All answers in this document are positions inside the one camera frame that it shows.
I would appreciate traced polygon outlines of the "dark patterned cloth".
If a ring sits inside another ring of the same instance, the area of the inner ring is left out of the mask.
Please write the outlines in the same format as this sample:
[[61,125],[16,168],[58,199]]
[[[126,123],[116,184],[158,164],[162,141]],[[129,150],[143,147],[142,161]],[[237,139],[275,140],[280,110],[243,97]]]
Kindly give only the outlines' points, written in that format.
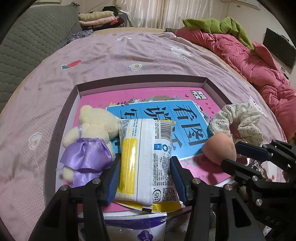
[[69,35],[67,43],[69,44],[70,42],[72,42],[74,40],[86,38],[86,37],[90,36],[92,33],[93,33],[93,30],[83,30],[83,31],[77,32],[75,34]]

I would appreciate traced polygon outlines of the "pink quilted comforter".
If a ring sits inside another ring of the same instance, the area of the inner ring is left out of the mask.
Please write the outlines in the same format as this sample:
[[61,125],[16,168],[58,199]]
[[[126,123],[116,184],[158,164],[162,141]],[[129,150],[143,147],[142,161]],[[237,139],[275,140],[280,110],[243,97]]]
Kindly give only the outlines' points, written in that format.
[[251,83],[274,113],[287,139],[295,138],[295,90],[266,47],[253,42],[254,50],[250,50],[232,35],[185,27],[176,30],[175,35],[210,50]]

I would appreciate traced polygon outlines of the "cream bear purple dress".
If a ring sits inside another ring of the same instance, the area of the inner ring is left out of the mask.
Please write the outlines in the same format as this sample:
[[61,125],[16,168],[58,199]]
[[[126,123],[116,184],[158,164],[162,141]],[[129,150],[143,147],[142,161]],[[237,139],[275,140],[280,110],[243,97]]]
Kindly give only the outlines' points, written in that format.
[[119,118],[106,109],[84,105],[79,125],[62,139],[65,151],[60,162],[63,180],[72,187],[83,186],[110,168],[115,160],[112,140],[119,134]]

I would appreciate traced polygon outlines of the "dark cardboard box tray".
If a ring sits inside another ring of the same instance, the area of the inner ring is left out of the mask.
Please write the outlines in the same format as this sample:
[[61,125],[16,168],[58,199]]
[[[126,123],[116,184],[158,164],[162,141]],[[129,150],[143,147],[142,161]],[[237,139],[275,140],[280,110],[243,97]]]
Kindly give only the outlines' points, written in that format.
[[44,198],[45,205],[48,205],[56,190],[61,186],[57,180],[57,167],[59,154],[62,154],[62,137],[75,122],[75,114],[78,110],[80,99],[84,95],[119,90],[136,90],[138,88],[172,88],[172,87],[202,87],[209,92],[213,101],[222,108],[230,104],[231,100],[225,95],[222,89],[216,86],[206,77],[190,75],[130,75],[95,80],[74,86],[57,119],[52,139],[48,149],[44,175]]

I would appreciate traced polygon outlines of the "black wall television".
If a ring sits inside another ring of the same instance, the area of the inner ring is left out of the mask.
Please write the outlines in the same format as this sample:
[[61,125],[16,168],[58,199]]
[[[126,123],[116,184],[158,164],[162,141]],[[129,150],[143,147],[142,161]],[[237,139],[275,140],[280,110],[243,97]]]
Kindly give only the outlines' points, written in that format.
[[290,69],[294,67],[295,47],[283,35],[266,28],[263,44]]

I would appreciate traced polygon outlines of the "peach makeup sponge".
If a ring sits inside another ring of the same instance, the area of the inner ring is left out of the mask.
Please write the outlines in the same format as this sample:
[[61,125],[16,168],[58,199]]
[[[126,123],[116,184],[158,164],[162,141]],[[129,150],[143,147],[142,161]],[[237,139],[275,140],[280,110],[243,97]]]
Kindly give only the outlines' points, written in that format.
[[236,149],[233,141],[223,132],[210,137],[202,146],[203,154],[213,163],[221,165],[222,161],[229,159],[236,161]]

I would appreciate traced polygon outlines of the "green blanket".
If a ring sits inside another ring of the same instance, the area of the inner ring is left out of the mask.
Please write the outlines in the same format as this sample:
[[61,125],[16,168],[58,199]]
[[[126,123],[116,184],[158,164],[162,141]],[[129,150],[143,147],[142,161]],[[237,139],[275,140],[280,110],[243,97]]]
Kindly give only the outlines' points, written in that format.
[[211,34],[229,34],[234,36],[240,43],[250,50],[254,50],[254,46],[243,26],[231,17],[226,17],[223,21],[214,18],[203,20],[183,19],[183,24],[188,30],[199,29]]

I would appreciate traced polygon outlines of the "grey quilted headboard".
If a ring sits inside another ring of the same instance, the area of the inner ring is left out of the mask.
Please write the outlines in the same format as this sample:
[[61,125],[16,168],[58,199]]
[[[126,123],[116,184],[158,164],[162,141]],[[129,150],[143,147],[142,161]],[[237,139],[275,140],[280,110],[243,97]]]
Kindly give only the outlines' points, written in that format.
[[80,32],[79,4],[36,6],[25,11],[1,43],[1,108],[45,58]]

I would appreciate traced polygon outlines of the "yellow white tissue pack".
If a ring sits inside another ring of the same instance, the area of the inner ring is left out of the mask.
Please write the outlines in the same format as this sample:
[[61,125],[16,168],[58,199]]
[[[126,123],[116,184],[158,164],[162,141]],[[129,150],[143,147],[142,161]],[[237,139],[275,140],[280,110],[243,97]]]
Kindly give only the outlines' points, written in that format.
[[170,174],[172,120],[120,120],[121,168],[115,201],[152,212],[174,212],[181,204]]

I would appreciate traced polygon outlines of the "white striped curtain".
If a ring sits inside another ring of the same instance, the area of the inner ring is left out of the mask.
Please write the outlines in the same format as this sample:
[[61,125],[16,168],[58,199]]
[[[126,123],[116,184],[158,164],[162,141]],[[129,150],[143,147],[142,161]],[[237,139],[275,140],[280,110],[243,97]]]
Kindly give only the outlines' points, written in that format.
[[131,0],[116,1],[115,6],[128,16],[135,28],[182,28],[183,19],[219,19],[223,3],[213,0]]

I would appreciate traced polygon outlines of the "pink blue children's book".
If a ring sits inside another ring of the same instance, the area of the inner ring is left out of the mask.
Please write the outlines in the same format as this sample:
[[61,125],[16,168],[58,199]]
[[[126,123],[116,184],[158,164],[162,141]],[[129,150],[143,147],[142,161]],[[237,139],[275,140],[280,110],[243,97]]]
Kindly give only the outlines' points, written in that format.
[[[210,138],[207,121],[218,111],[213,99],[198,88],[119,90],[82,96],[73,127],[79,125],[84,105],[106,109],[120,120],[154,119],[175,122],[172,133],[172,156],[176,156],[191,173],[205,182],[216,184],[227,176],[218,165],[205,161],[202,146]],[[115,154],[120,153],[119,134],[112,141]]]

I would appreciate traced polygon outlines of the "folded clothes pile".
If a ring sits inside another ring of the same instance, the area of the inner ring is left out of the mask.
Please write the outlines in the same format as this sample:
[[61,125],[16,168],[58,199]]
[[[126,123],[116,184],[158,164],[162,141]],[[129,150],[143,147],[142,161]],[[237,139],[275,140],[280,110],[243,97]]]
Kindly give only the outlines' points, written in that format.
[[104,30],[126,26],[127,16],[115,6],[105,6],[102,11],[80,13],[78,15],[82,30]]

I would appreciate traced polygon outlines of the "pink purple bed sheet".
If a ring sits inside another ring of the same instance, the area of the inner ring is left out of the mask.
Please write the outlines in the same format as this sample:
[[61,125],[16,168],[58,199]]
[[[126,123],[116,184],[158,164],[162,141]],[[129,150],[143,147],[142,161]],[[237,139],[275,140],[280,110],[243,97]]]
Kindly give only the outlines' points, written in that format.
[[15,240],[27,240],[45,208],[50,140],[75,85],[127,75],[195,75],[210,79],[233,103],[254,99],[265,143],[285,140],[259,92],[213,54],[173,33],[120,33],[75,40],[42,61],[1,112],[1,218]]

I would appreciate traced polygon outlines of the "beige bear pink dress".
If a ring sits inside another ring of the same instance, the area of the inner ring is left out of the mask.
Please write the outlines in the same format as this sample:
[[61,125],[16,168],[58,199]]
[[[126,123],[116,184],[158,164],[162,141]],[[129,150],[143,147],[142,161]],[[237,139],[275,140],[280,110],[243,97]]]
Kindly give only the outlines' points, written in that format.
[[[250,158],[247,158],[247,161],[248,161],[247,167],[250,167],[250,168],[254,169],[255,171],[260,172],[260,174],[262,174],[263,178],[265,178],[267,182],[273,181],[271,178],[269,178],[267,176],[266,170],[262,167],[262,165],[259,161],[256,161],[256,160],[250,159]],[[247,193],[245,184],[241,185],[239,187],[238,192],[244,201],[248,200],[248,193]]]

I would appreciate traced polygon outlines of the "floral white fabric scrunchie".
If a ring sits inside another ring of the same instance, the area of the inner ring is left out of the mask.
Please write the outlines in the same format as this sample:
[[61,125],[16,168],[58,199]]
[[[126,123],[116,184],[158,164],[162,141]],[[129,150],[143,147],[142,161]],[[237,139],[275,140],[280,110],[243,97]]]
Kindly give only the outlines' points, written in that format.
[[213,116],[208,128],[212,134],[226,134],[234,143],[260,146],[263,135],[257,126],[259,121],[259,111],[250,104],[227,104]]

